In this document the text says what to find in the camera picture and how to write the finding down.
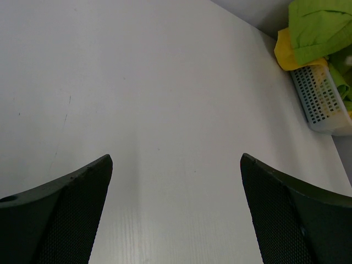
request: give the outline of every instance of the plastic basket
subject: plastic basket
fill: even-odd
[[[352,135],[352,120],[329,69],[312,65],[290,73],[310,128],[329,135]]]

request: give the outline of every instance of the perforated basket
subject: perforated basket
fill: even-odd
[[[352,120],[329,69],[312,65],[290,73],[310,128],[330,135],[352,135]]]

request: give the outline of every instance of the gray wall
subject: gray wall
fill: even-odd
[[[288,26],[288,4],[292,0],[212,0],[252,26],[276,39]]]

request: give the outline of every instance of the basket of cloth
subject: basket of cloth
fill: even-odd
[[[352,135],[352,1],[293,1],[274,52],[291,73],[310,128]]]

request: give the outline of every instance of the folded cloth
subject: folded cloth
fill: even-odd
[[[288,28],[280,30],[278,32],[274,53],[275,53],[277,62],[279,63],[280,67],[283,70],[295,70],[308,65],[324,65],[324,66],[328,65],[327,61],[324,58],[319,58],[319,59],[313,60],[312,62],[299,65],[296,62],[296,59],[293,53],[293,49],[291,46],[290,32]]]
[[[352,44],[352,1],[294,0],[289,32],[300,65],[342,50]]]
[[[329,63],[329,71],[332,79],[334,80],[335,86],[340,94],[340,97],[347,109],[347,111],[352,111],[352,94],[351,88],[344,80],[343,76],[339,71],[336,70],[332,63]]]
[[[352,69],[351,65],[346,64],[348,56],[352,56],[352,45],[329,56],[329,61],[334,65],[335,69],[341,73],[341,75],[345,75],[350,69]]]

